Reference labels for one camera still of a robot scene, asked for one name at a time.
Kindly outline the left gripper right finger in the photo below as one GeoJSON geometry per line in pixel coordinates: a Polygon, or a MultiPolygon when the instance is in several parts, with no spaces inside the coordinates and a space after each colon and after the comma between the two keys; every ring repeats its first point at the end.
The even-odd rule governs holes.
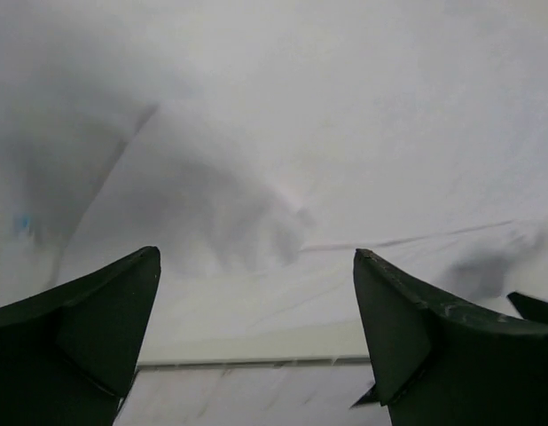
{"type": "Polygon", "coordinates": [[[353,278],[374,375],[361,405],[394,425],[548,425],[548,320],[470,303],[365,248],[353,278]]]}

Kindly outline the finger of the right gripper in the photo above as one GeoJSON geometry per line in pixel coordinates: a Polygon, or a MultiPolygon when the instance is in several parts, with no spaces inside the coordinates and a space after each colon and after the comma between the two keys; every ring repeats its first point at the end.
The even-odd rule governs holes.
{"type": "Polygon", "coordinates": [[[516,311],[525,320],[548,320],[548,302],[524,295],[519,292],[512,292],[507,299],[516,311]]]}

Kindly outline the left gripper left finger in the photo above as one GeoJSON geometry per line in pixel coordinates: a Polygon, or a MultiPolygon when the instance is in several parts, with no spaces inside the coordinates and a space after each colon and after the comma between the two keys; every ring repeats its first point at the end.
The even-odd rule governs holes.
{"type": "Polygon", "coordinates": [[[144,247],[0,308],[0,425],[111,425],[131,389],[160,281],[144,247]]]}

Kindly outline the white t-shirt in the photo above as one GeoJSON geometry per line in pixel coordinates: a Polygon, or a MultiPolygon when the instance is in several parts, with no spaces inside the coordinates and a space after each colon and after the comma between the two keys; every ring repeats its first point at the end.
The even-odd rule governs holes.
{"type": "Polygon", "coordinates": [[[148,245],[146,360],[364,352],[359,248],[548,299],[548,1],[0,1],[0,306],[148,245]]]}

